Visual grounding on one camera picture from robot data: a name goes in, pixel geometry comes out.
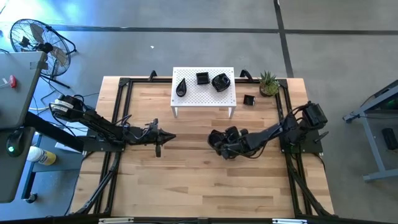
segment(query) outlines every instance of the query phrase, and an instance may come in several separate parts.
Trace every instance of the white table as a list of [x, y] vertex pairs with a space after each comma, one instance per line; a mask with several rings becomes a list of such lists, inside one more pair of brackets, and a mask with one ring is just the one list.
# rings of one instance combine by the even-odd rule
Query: white table
[[[197, 73], [208, 72], [209, 84], [197, 85]], [[217, 92], [211, 84], [211, 80], [217, 75], [225, 73], [231, 80], [231, 85], [222, 92]], [[187, 94], [183, 97], [177, 96], [176, 88], [185, 78], [187, 84]], [[228, 117], [232, 115], [236, 108], [235, 77], [234, 68], [223, 67], [174, 67], [171, 108], [176, 118], [178, 107], [228, 107]]]

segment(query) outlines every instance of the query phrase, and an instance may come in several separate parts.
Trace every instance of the succulent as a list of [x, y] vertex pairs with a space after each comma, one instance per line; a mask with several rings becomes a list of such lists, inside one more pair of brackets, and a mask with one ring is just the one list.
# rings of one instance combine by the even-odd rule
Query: succulent
[[271, 72], [264, 71], [261, 74], [260, 88], [267, 95], [275, 95], [279, 91], [279, 82], [276, 80], [276, 75], [271, 75]]

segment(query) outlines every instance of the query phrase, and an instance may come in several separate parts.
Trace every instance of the floor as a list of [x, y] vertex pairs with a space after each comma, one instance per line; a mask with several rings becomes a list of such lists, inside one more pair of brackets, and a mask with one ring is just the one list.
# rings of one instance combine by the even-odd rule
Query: floor
[[[181, 66], [234, 67], [236, 71], [245, 68], [254, 76], [270, 70], [278, 77], [304, 78], [308, 97], [321, 104], [329, 120], [325, 131], [330, 133], [322, 140], [323, 158], [336, 214], [382, 222], [398, 220], [398, 214], [391, 209], [398, 207], [398, 178], [363, 182], [362, 175], [375, 172], [376, 163], [362, 124], [354, 121], [348, 125], [341, 119], [397, 78], [398, 32], [328, 32], [398, 30], [397, 1], [280, 0], [284, 28], [290, 30], [285, 35], [273, 32], [282, 25], [278, 23], [273, 0], [2, 2], [8, 2], [0, 14], [0, 48], [5, 50], [12, 51], [7, 38], [9, 29], [21, 18], [60, 25], [61, 30], [103, 27], [103, 31], [86, 27], [90, 31], [60, 32], [78, 48], [69, 70], [59, 78], [72, 87], [59, 87], [64, 93], [96, 93], [105, 75], [149, 75], [152, 70], [159, 75], [171, 75], [172, 67]], [[128, 32], [113, 32], [115, 29], [110, 27]], [[166, 32], [135, 32], [120, 27], [158, 27], [158, 31]], [[169, 28], [213, 29], [198, 33]], [[246, 29], [249, 33], [217, 28]], [[303, 29], [307, 34], [292, 32]], [[289, 61], [292, 69], [286, 66]], [[40, 81], [35, 98], [50, 92], [48, 85]], [[54, 93], [45, 101], [56, 97]], [[96, 95], [86, 100], [95, 106]], [[48, 112], [42, 113], [42, 117], [51, 119]], [[395, 160], [389, 161], [395, 162], [389, 165], [396, 167], [398, 154], [391, 153], [390, 157]], [[0, 205], [0, 220], [63, 215], [77, 173], [70, 170], [40, 174], [34, 184], [39, 200], [33, 204], [23, 202], [18, 196], [19, 189], [15, 201]], [[25, 211], [23, 217], [18, 212], [21, 209]]]

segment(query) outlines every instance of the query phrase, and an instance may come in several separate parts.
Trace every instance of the wooden table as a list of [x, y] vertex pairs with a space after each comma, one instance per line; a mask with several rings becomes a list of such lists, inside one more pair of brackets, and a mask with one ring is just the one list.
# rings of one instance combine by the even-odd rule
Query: wooden table
[[[112, 117], [119, 78], [104, 77], [99, 93], [96, 110], [108, 120]], [[292, 107], [304, 105], [308, 99], [303, 79], [287, 81]], [[237, 126], [260, 131], [275, 124], [275, 98], [262, 97], [257, 84], [236, 84], [238, 104], [232, 119], [225, 116], [226, 108], [181, 108], [184, 112], [174, 118], [170, 109], [171, 85], [134, 84], [129, 122], [144, 127], [158, 118], [159, 127], [177, 137], [163, 146], [161, 158], [155, 157], [153, 145], [126, 148], [119, 167], [112, 216], [293, 217], [285, 157], [280, 153], [278, 139], [268, 142], [258, 159], [237, 157], [230, 161], [217, 156], [206, 142], [212, 129], [223, 131]], [[254, 107], [243, 105], [244, 94], [256, 96]], [[122, 99], [121, 111], [125, 97]], [[97, 187], [103, 157], [104, 153], [96, 152], [83, 162], [72, 211], [77, 211]], [[312, 154], [303, 154], [303, 163], [308, 187], [333, 213], [322, 163]], [[301, 191], [298, 196], [304, 211]]]

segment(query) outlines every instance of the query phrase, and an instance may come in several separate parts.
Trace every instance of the plastic bottle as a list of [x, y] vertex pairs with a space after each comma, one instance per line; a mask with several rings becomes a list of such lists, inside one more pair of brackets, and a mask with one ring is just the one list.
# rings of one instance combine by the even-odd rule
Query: plastic bottle
[[49, 166], [55, 162], [56, 158], [57, 156], [52, 152], [31, 146], [26, 160]]

